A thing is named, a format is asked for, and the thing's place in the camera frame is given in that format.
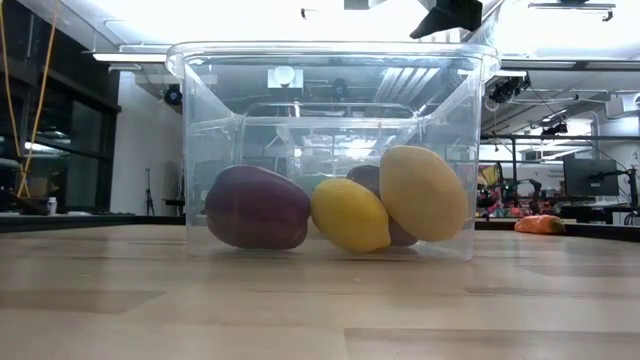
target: ceiling vent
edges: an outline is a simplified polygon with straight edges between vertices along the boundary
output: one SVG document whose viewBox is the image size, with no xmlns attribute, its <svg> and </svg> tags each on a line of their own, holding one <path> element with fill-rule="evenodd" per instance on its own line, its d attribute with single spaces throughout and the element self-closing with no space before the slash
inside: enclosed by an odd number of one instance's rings
<svg viewBox="0 0 640 360">
<path fill-rule="evenodd" d="M 605 104 L 607 118 L 620 119 L 638 116 L 640 113 L 640 93 L 614 95 Z"/>
</svg>

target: tripod stand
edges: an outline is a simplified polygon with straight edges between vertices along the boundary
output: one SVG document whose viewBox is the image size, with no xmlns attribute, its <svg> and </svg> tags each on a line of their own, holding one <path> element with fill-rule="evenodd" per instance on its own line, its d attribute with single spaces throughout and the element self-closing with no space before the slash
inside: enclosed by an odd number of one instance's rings
<svg viewBox="0 0 640 360">
<path fill-rule="evenodd" d="M 151 210 L 153 216 L 156 216 L 156 211 L 153 209 L 153 199 L 151 198 L 151 169 L 146 168 L 145 171 L 147 172 L 147 216 L 149 216 L 149 210 Z"/>
</svg>

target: ceiling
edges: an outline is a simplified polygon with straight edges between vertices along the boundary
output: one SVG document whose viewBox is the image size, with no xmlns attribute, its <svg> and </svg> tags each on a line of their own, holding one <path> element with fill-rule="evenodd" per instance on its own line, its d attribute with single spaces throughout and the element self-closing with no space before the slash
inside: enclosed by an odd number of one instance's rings
<svg viewBox="0 0 640 360">
<path fill-rule="evenodd" d="M 53 0 L 19 1 L 44 19 L 52 18 Z M 640 13 L 640 1 L 597 1 L 617 6 L 614 18 L 606 23 L 601 21 L 601 13 L 529 9 L 532 2 L 553 1 L 506 0 L 499 10 L 492 11 L 501 1 L 483 0 L 486 24 L 471 41 L 492 45 L 505 57 L 521 59 L 640 59 L 640 34 L 630 30 Z M 407 34 L 434 3 L 435 0 L 368 0 L 369 10 L 342 11 L 345 5 L 358 8 L 363 1 L 62 0 L 58 26 L 88 49 L 100 52 L 117 49 L 164 52 L 166 45 L 181 41 L 241 40 L 256 36 L 406 40 Z M 318 11 L 308 12 L 310 15 L 305 21 L 300 18 L 301 7 Z M 464 31 L 455 30 L 435 34 L 424 41 L 455 41 L 465 35 Z M 155 96 L 174 81 L 161 65 L 144 65 L 142 69 L 139 82 Z M 594 99 L 606 98 L 604 92 L 607 91 L 640 91 L 638 72 L 532 71 L 530 76 L 538 94 L 525 92 L 518 99 L 535 100 L 538 96 L 562 99 L 573 96 L 571 90 Z M 572 112 L 584 112 L 599 106 L 602 105 L 595 102 L 567 101 L 552 108 L 557 111 L 573 107 Z M 482 126 L 484 131 L 521 131 L 549 112 L 546 106 L 540 105 L 503 104 L 495 112 L 483 108 Z"/>
</svg>

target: white wall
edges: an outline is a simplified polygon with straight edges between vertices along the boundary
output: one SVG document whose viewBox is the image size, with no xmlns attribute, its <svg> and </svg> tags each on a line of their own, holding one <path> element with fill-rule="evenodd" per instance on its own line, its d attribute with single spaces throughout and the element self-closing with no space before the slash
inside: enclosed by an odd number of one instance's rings
<svg viewBox="0 0 640 360">
<path fill-rule="evenodd" d="M 559 164 L 517 164 L 518 180 L 533 179 L 542 184 L 542 190 L 560 191 L 560 181 L 564 180 L 564 168 Z M 513 165 L 502 163 L 502 176 L 513 178 Z M 528 196 L 533 186 L 525 183 L 518 185 L 518 194 Z"/>
<path fill-rule="evenodd" d="M 511 161 L 513 160 L 513 155 L 511 154 L 511 141 L 507 140 L 506 142 L 502 140 L 502 143 L 496 143 L 492 145 L 480 145 L 480 149 L 478 152 L 478 159 L 480 160 L 493 160 L 493 161 Z M 520 153 L 516 154 L 517 160 L 522 160 L 522 155 Z"/>
<path fill-rule="evenodd" d="M 111 211 L 146 215 L 145 168 L 151 169 L 156 215 L 175 215 L 162 199 L 176 198 L 182 168 L 182 116 L 120 74 L 118 115 L 111 185 Z"/>
</svg>

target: wood grain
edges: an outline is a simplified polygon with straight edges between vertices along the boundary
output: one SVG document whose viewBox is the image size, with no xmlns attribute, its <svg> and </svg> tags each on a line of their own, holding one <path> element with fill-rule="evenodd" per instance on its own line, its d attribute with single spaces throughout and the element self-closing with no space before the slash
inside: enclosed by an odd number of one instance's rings
<svg viewBox="0 0 640 360">
<path fill-rule="evenodd" d="M 637 359 L 640 247 L 478 232 L 469 262 L 191 258 L 184 229 L 0 235 L 3 359 Z"/>
</svg>

